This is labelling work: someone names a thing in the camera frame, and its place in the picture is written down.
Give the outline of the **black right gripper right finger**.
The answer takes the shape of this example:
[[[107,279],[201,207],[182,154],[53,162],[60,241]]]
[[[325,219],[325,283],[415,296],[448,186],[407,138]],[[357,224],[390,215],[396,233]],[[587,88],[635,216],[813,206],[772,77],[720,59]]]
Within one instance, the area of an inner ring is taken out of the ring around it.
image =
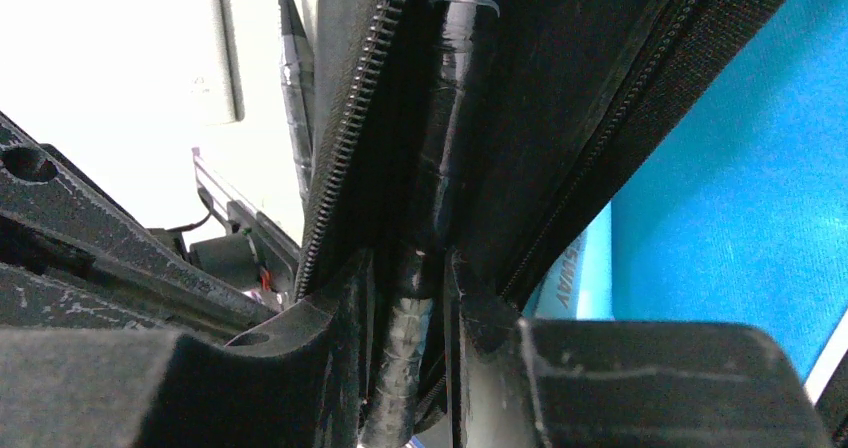
[[[444,268],[454,447],[828,447],[766,333],[525,318],[458,251]]]

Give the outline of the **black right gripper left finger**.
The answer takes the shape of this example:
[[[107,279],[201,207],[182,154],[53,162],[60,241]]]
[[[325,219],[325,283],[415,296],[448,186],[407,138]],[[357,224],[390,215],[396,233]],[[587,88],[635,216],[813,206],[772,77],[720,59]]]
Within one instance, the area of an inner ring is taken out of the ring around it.
[[[5,447],[353,447],[372,255],[227,346],[162,329],[5,329]]]

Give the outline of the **black racket cover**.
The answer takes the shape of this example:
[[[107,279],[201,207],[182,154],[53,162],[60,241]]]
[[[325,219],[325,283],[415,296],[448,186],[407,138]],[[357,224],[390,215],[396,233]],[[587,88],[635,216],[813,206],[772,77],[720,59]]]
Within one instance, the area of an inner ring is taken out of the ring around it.
[[[675,0],[501,0],[496,51],[445,250],[413,432],[447,411],[444,268],[458,251],[507,296],[526,267],[558,256],[581,209],[555,208],[601,123]],[[317,0],[317,151],[296,289],[327,285],[358,251],[372,255],[357,442],[384,334],[388,245],[416,164],[413,123],[428,43],[428,0]]]

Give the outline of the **black badminton racket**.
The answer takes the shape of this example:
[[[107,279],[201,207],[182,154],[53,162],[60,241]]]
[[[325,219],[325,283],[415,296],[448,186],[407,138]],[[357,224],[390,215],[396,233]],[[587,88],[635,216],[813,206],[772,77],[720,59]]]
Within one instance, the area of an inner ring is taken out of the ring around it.
[[[423,86],[413,123],[417,160],[393,230],[384,334],[361,447],[403,447],[413,436],[421,365],[443,284],[445,250],[496,51],[501,0],[428,0]]]
[[[306,209],[313,172],[314,57],[295,1],[278,0],[278,6],[281,93],[299,196],[303,209]]]

